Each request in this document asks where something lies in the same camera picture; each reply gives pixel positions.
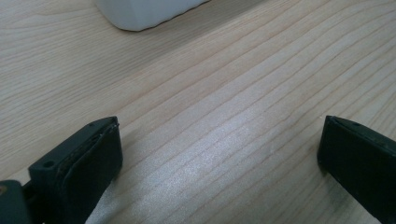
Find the white object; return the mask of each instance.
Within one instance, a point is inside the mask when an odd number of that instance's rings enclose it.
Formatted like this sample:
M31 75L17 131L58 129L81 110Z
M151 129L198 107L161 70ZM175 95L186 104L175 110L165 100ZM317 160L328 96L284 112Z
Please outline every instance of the white object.
M96 5L118 28L141 31L207 1L209 0L96 0Z

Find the light wood surface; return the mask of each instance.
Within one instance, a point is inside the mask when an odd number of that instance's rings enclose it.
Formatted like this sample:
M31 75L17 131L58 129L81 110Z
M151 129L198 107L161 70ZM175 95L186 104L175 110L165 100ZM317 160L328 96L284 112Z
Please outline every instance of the light wood surface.
M316 153L326 115L396 139L394 0L212 0L141 33L92 0L0 2L0 178L116 115L88 223L377 223Z

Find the white container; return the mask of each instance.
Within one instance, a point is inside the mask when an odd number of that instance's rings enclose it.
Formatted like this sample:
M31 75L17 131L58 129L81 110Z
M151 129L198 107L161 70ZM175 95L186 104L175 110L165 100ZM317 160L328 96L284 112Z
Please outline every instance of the white container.
M115 26L141 31L168 21L208 0L96 0L96 5Z

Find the wood grain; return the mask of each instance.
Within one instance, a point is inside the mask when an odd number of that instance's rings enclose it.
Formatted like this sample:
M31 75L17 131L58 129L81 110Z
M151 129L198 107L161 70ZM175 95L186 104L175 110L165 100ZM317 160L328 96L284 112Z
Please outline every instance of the wood grain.
M320 171L326 115L396 139L394 0L212 0L141 33L92 0L0 3L2 179L116 115L88 223L377 223Z

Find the small hole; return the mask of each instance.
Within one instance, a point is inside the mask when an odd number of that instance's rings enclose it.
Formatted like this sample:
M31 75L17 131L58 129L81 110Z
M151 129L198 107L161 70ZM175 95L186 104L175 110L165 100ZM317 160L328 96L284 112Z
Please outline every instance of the small hole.
M46 163L43 164L43 166L45 168L50 168L51 166L53 166L55 164L54 161L47 161Z
M7 191L7 187L4 186L4 185L0 185L0 196L1 196L2 194L6 193L6 191Z

